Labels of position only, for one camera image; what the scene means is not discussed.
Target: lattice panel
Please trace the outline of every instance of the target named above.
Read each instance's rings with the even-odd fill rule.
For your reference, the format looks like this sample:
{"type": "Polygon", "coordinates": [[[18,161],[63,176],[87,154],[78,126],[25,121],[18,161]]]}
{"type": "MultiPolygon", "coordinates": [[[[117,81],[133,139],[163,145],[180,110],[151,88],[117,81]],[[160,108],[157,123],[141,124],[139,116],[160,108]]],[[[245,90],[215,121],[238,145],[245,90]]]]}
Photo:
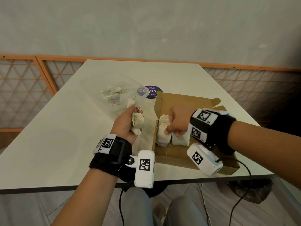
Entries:
{"type": "Polygon", "coordinates": [[[270,121],[300,92],[298,72],[204,69],[259,122],[270,121]]]}
{"type": "Polygon", "coordinates": [[[46,61],[46,64],[60,89],[84,62],[46,61]]]}
{"type": "Polygon", "coordinates": [[[23,128],[52,95],[33,60],[0,59],[0,128],[23,128]]]}

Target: person's right hand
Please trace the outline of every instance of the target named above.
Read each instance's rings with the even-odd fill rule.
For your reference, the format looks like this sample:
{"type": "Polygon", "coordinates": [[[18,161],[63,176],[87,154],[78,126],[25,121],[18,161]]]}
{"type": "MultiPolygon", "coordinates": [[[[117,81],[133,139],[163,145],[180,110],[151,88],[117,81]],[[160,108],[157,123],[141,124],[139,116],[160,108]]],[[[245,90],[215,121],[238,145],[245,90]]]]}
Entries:
{"type": "Polygon", "coordinates": [[[177,137],[183,135],[187,132],[190,117],[195,111],[195,108],[189,106],[172,106],[169,110],[169,121],[171,124],[165,129],[164,134],[168,135],[174,132],[177,137]]]}

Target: person's left hand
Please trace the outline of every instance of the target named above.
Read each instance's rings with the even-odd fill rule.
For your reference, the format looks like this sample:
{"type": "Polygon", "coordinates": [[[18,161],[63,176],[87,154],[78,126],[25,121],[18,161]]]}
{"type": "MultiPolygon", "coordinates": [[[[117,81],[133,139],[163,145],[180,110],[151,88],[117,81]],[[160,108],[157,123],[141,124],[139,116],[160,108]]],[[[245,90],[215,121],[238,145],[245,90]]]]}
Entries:
{"type": "Polygon", "coordinates": [[[137,135],[133,133],[131,129],[132,118],[131,114],[137,110],[142,114],[140,107],[135,107],[133,104],[131,107],[128,107],[115,121],[111,130],[111,134],[116,134],[118,137],[124,138],[129,141],[132,145],[134,144],[137,135]]]}

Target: hand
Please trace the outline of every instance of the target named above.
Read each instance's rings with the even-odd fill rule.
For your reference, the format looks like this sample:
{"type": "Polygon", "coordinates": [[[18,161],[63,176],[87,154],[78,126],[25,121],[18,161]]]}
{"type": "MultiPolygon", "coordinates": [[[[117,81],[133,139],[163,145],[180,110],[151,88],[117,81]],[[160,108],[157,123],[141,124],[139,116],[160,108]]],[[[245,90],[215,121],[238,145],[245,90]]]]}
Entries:
{"type": "Polygon", "coordinates": [[[168,117],[171,124],[165,129],[164,134],[168,135],[174,132],[177,137],[183,135],[187,132],[190,117],[195,111],[195,108],[189,106],[172,106],[169,110],[168,117]]]}
{"type": "Polygon", "coordinates": [[[118,137],[124,138],[132,145],[137,138],[137,135],[130,130],[132,125],[131,114],[135,110],[142,114],[140,107],[135,107],[135,104],[133,104],[132,106],[128,107],[119,117],[116,118],[110,132],[111,134],[116,134],[118,137]]]}

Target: wrist-mounted device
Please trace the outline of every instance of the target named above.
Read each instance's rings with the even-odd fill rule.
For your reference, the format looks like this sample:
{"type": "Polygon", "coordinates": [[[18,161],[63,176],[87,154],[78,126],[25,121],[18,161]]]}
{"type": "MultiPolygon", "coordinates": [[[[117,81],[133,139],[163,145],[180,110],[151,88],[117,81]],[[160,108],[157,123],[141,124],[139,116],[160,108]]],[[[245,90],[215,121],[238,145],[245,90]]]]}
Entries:
{"type": "Polygon", "coordinates": [[[235,152],[228,145],[228,133],[234,121],[227,111],[214,109],[198,109],[191,116],[188,132],[201,144],[192,144],[187,154],[205,175],[212,175],[223,167],[211,152],[215,145],[225,155],[235,152]]]}
{"type": "Polygon", "coordinates": [[[97,144],[90,168],[119,177],[124,182],[135,181],[135,186],[152,188],[155,153],[141,150],[132,155],[132,145],[116,134],[107,134],[97,144]]]}

